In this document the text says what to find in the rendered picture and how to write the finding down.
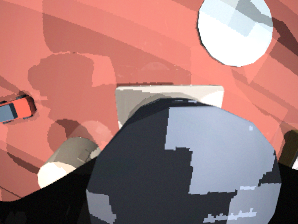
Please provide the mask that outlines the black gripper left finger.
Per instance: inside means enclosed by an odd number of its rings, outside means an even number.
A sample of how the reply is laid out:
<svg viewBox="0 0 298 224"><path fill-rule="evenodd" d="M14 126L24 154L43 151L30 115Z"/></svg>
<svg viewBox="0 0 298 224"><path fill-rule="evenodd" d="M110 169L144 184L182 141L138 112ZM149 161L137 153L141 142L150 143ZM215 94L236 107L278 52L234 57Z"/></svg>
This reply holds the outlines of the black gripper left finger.
<svg viewBox="0 0 298 224"><path fill-rule="evenodd" d="M19 200L0 201L0 224L92 224L85 190L97 157Z"/></svg>

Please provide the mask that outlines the red toy car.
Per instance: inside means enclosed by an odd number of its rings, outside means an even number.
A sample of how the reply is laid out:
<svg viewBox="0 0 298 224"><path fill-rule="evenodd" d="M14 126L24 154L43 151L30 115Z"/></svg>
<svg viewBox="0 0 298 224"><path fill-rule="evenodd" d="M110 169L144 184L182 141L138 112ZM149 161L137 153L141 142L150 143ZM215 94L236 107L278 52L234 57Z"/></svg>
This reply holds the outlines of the red toy car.
<svg viewBox="0 0 298 224"><path fill-rule="evenodd" d="M33 107L32 97L27 95L16 97L16 100L1 101L0 103L0 123L11 123L12 120L28 119L36 113Z"/></svg>

